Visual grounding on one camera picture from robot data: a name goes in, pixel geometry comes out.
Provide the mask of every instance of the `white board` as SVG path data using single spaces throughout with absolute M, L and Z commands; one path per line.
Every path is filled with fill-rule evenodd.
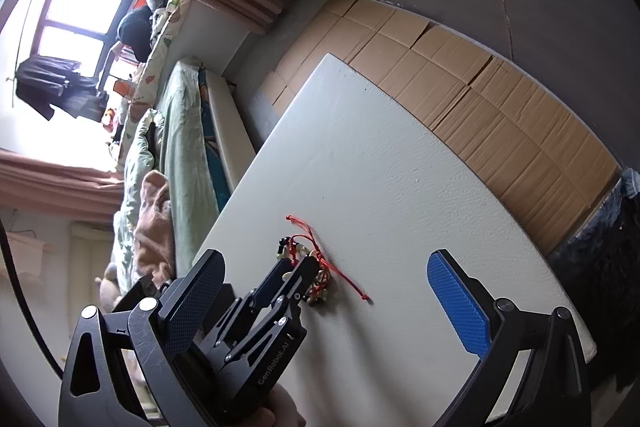
M 305 219 L 324 253 L 373 300 L 338 282 L 324 309 L 303 306 L 308 335 L 280 381 L 310 427 L 429 426 L 456 396 L 478 358 L 426 281 L 438 248 L 495 298 L 526 311 L 571 309 L 585 355 L 594 355 L 573 305 L 500 202 L 401 105 L 331 55 L 260 149 L 201 250 L 225 255 L 237 295 L 273 266 L 279 238 L 298 232 L 287 214 Z M 506 411 L 525 361 L 495 413 Z

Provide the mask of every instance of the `screw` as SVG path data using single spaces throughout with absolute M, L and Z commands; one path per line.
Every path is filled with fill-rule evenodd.
M 98 312 L 98 308 L 92 305 L 92 306 L 87 306 L 84 310 L 82 310 L 80 315 L 82 315 L 82 318 L 84 319 L 90 319 L 95 314 L 97 314 L 97 312 Z
M 561 319 L 569 320 L 571 318 L 571 312 L 564 306 L 560 306 L 556 310 L 556 313 L 558 314 L 558 317 L 560 317 Z
M 509 299 L 498 299 L 498 309 L 500 311 L 511 312 L 515 307 L 515 304 L 513 304 Z
M 154 309 L 157 305 L 158 305 L 158 301 L 153 297 L 145 297 L 144 299 L 142 299 L 142 301 L 140 301 L 140 304 L 138 304 L 138 306 L 140 306 L 140 309 L 143 312 L 149 312 L 152 309 Z

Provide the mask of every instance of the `plush toy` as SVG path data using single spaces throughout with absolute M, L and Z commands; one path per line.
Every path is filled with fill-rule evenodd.
M 100 304 L 105 313 L 110 313 L 122 299 L 118 287 L 118 268 L 115 263 L 109 263 L 104 270 L 104 278 L 95 278 L 100 294 Z

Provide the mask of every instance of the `bedsheet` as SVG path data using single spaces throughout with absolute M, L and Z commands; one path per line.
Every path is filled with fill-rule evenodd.
M 149 127 L 155 124 L 155 131 L 150 146 Z M 118 287 L 124 295 L 137 280 L 132 273 L 133 268 L 133 231 L 138 224 L 140 214 L 140 188 L 145 175 L 151 171 L 158 161 L 153 151 L 162 149 L 164 134 L 164 117 L 159 111 L 149 109 L 138 124 L 132 136 L 129 155 L 124 168 L 124 197 L 120 210 L 113 216 L 113 232 L 115 239 L 111 261 L 116 264 Z
M 180 31 L 191 0 L 169 0 L 169 4 L 159 17 L 154 17 L 152 37 L 156 40 L 148 61 L 136 79 L 137 85 L 124 123 L 120 138 L 120 152 L 116 169 L 122 171 L 127 160 L 129 147 L 138 122 L 150 107 L 154 107 L 158 97 L 160 74 L 166 62 L 166 54 L 174 37 Z
M 196 58 L 179 60 L 157 106 L 164 116 L 158 169 L 169 180 L 178 277 L 191 269 L 218 218 L 200 119 L 199 66 Z

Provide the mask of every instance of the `cardboard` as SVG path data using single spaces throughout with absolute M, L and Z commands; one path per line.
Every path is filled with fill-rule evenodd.
M 326 54 L 396 99 L 466 162 L 543 254 L 600 201 L 618 165 L 532 78 L 427 19 L 328 0 L 262 89 L 277 115 Z
M 295 96 L 296 94 L 289 87 L 284 88 L 278 99 L 273 103 L 273 110 L 278 117 L 284 114 L 289 104 L 293 102 Z
M 391 19 L 396 10 L 379 2 L 369 0 L 357 0 L 345 13 L 344 18 L 366 26 L 370 30 L 378 31 Z
M 273 105 L 286 87 L 287 84 L 282 77 L 275 71 L 271 71 L 271 73 L 267 75 L 267 78 L 264 79 L 261 89 L 267 96 L 269 103 Z
M 346 63 L 351 62 L 373 35 L 375 32 L 367 26 L 341 18 L 302 62 L 290 79 L 289 87 L 297 93 L 327 53 Z
M 335 13 L 337 16 L 342 17 L 349 11 L 349 8 L 353 6 L 357 0 L 328 0 L 324 7 L 324 10 Z
M 571 112 L 531 78 L 492 58 L 472 89 L 497 107 L 565 172 L 592 203 L 618 169 L 613 157 Z
M 412 50 L 435 62 L 465 84 L 471 82 L 491 55 L 472 42 L 434 26 L 413 45 Z
M 425 31 L 428 23 L 429 20 L 424 17 L 396 10 L 385 25 L 382 26 L 380 33 L 410 48 Z
M 402 44 L 376 33 L 349 65 L 378 85 L 408 52 Z
M 305 61 L 339 20 L 340 16 L 324 9 L 320 10 L 318 14 L 311 19 L 311 22 L 289 47 L 278 63 L 276 71 L 285 82 L 291 79 L 302 65 L 302 62 Z

